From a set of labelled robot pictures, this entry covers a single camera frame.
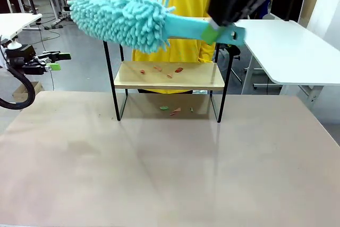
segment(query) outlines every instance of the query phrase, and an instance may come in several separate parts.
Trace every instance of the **black monitor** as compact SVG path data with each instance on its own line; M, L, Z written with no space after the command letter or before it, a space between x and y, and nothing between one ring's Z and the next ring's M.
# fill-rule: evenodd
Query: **black monitor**
M290 13L290 20L295 22L299 21L300 13L302 9L302 4L304 0L294 0L294 4L292 7L292 11ZM273 0L271 4L270 12L279 17L280 19L284 20L287 16L288 9L292 0Z

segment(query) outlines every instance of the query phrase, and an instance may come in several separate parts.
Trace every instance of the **beige tabletop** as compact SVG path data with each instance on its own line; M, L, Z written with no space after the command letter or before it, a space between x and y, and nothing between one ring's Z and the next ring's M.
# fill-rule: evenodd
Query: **beige tabletop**
M339 172L297 98L227 95L218 124L206 95L131 94L117 122L110 94L41 92L0 142L0 222L339 226Z

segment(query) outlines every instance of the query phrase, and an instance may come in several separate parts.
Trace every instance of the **floor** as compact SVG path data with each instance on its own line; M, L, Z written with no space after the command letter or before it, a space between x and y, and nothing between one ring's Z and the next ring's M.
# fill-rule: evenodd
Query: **floor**
M49 0L34 0L36 5L39 5L38 12L42 13L42 22L48 25L54 21L52 8ZM71 53L72 60L60 61L62 70L53 72L53 82L49 73L44 75L28 76L31 81L40 81L45 90L66 91L111 91L109 77L107 73L107 66L105 54L103 49L103 42L95 40L85 35L78 27L71 21L64 21L61 23L64 27L62 29L42 30L41 37L39 31L23 31L19 34L19 42L22 44L33 44L37 54L46 50L57 50L61 52ZM240 47L241 59L234 60L233 70L239 77L244 80L245 73L243 69L248 67L251 53L245 47ZM117 73L120 66L120 52L117 44L109 44L110 59L112 62L113 72ZM131 49L124 49L124 57L126 60L131 60ZM219 56L218 66L223 76L226 74L228 57L226 54ZM0 83L0 97L7 101L13 101L12 92L20 85L20 83L13 77L1 77ZM267 83L268 77L265 74L254 75L253 82ZM242 85L231 75L228 94L240 94ZM278 95L279 89L258 88L252 90L253 94L270 94ZM18 113L15 111L0 111L0 133L7 127L9 123L15 118Z

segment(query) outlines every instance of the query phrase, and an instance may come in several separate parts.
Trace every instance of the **debris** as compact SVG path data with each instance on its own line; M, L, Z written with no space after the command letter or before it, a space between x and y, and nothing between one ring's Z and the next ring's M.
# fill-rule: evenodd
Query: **debris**
M176 73L181 73L182 72L182 70L183 70L183 68L178 68L178 69L176 69Z
M154 66L154 69L157 69L159 72L162 71L162 68L160 68L158 66Z

